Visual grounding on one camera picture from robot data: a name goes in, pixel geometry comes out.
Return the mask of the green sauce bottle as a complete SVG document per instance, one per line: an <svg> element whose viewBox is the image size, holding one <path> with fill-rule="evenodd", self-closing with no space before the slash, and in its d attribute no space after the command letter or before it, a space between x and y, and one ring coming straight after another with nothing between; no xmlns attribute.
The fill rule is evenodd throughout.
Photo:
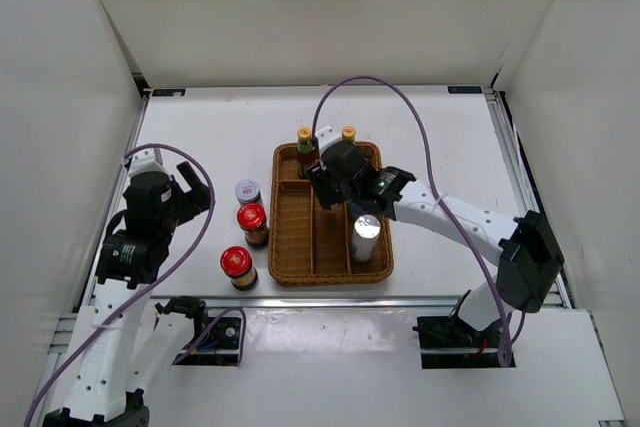
<svg viewBox="0 0 640 427"><path fill-rule="evenodd" d="M317 161L317 138L309 127L300 127L297 131L296 160L298 175L307 178L307 168Z"/></svg>
<svg viewBox="0 0 640 427"><path fill-rule="evenodd" d="M352 145L356 144L356 129L347 125L342 128L341 138L344 142L350 143Z"/></svg>

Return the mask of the white lid jar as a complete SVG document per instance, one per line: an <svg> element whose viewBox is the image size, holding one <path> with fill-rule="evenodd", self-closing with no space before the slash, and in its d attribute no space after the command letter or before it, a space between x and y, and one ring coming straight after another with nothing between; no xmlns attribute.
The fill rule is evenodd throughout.
<svg viewBox="0 0 640 427"><path fill-rule="evenodd" d="M253 179L239 181L235 186L234 193L240 206L250 203L263 204L260 186Z"/></svg>

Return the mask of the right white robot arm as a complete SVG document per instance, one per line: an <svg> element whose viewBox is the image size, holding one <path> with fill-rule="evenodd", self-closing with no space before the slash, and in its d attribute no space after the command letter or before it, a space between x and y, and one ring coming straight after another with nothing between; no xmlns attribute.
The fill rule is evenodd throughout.
<svg viewBox="0 0 640 427"><path fill-rule="evenodd" d="M354 144L340 138L318 139L317 160L306 171L321 207L345 202L365 213L425 228L468 247L484 266L485 282L467 294L449 334L470 347L486 328L513 311L534 314L564 265L564 256L547 219L527 211L510 217L467 202L439 196L412 173L376 168Z"/></svg>

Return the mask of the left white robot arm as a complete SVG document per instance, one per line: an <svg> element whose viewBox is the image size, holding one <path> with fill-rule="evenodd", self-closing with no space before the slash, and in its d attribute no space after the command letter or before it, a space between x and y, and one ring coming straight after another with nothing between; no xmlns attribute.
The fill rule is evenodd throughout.
<svg viewBox="0 0 640 427"><path fill-rule="evenodd" d="M62 407L47 413L46 426L145 426L150 417L144 390L129 387L129 365L145 304L167 278L160 270L175 230L198 215L210 220L213 183L195 160L181 162L183 190L157 161L134 155L125 209L109 222L99 253L93 305L94 327L65 367L80 362Z"/></svg>

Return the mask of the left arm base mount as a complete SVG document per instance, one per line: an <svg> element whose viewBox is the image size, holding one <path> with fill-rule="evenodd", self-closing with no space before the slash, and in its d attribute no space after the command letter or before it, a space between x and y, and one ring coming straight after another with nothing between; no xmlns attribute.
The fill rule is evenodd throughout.
<svg viewBox="0 0 640 427"><path fill-rule="evenodd" d="M241 317L222 317L187 357L175 365L231 367L240 361L244 321Z"/></svg>

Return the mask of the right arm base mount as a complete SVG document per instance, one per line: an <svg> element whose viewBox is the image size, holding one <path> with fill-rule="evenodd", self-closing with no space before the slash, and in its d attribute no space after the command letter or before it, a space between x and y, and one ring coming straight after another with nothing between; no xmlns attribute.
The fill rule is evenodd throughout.
<svg viewBox="0 0 640 427"><path fill-rule="evenodd" d="M421 316L412 330L417 334L423 369L500 368L498 347L502 324L493 322L476 331L452 316Z"/></svg>

